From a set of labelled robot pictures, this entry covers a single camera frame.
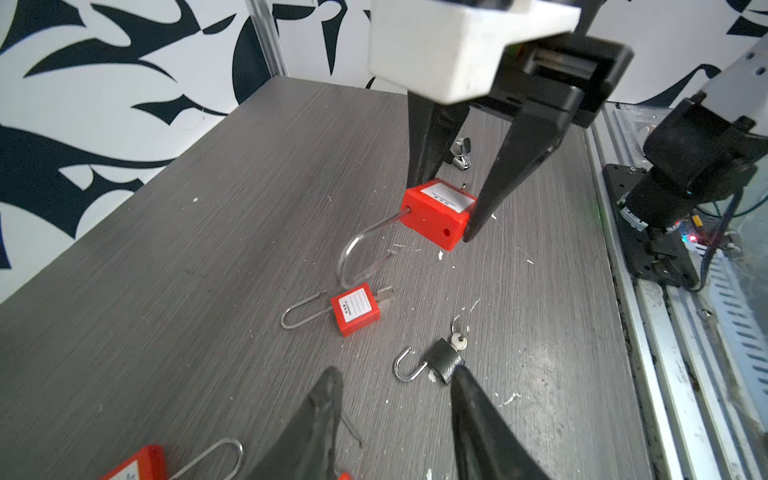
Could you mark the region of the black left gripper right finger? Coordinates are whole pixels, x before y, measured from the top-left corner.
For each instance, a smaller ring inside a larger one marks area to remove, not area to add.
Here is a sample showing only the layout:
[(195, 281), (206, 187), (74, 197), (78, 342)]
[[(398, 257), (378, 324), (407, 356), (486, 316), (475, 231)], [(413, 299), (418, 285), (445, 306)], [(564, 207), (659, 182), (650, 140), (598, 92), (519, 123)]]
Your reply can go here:
[(464, 365), (450, 383), (455, 461), (460, 479), (546, 479)]

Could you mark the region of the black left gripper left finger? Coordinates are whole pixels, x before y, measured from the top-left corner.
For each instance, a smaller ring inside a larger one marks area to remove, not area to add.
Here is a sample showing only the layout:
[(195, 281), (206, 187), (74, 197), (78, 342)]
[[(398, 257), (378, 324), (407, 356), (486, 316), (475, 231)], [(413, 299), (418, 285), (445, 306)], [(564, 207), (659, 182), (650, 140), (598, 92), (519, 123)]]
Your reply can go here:
[(326, 368), (249, 479), (336, 479), (343, 376)]

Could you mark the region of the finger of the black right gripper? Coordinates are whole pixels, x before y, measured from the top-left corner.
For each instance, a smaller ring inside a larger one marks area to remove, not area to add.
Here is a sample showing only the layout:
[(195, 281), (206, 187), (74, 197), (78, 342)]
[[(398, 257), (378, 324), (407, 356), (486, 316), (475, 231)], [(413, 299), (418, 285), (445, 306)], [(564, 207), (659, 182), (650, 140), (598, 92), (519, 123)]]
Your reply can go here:
[(506, 197), (559, 147), (574, 112), (527, 101), (514, 116), (475, 202), (464, 241), (481, 231)]
[(445, 162), (452, 162), (450, 148), (470, 111), (461, 102), (443, 105), (415, 92), (407, 93), (409, 164), (406, 188), (435, 178)]

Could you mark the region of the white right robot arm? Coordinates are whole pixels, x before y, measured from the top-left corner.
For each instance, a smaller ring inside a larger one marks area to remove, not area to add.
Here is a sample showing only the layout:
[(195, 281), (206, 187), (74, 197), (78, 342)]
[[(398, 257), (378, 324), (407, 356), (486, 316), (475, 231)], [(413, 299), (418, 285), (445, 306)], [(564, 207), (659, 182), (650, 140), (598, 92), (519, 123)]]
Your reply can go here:
[[(459, 214), (458, 229), (442, 237), (472, 240), (571, 126), (591, 124), (632, 57), (626, 45), (563, 34), (505, 53), (486, 95), (442, 104), (410, 93), (409, 188), (434, 181), (471, 108), (510, 122), (480, 193)], [(681, 100), (647, 137), (643, 153), (651, 170), (622, 207), (637, 229), (670, 229), (699, 204), (738, 198), (767, 153), (766, 41)]]

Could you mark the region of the red padlock long shackle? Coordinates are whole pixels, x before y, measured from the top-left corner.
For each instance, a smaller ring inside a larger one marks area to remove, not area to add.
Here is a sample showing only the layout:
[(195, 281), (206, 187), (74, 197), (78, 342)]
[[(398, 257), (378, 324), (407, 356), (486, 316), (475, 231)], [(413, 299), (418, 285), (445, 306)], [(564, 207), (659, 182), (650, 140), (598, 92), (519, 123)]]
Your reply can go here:
[(372, 277), (401, 247), (392, 245), (382, 257), (357, 271), (350, 269), (356, 250), (367, 240), (378, 238), (379, 231), (400, 223), (445, 251), (451, 251), (463, 239), (477, 198), (441, 179), (405, 191), (400, 209), (388, 218), (371, 225), (343, 247), (336, 266), (341, 287), (350, 289)]

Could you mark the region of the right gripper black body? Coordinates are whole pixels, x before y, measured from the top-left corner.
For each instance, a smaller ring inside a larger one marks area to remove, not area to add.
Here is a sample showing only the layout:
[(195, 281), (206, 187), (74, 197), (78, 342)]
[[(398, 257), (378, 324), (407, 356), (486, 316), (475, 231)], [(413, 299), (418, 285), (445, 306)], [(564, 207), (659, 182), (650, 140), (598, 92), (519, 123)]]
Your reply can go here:
[(491, 90), (473, 106), (512, 120), (527, 102), (563, 111), (586, 128), (617, 88), (633, 50), (624, 44), (563, 34), (507, 47)]

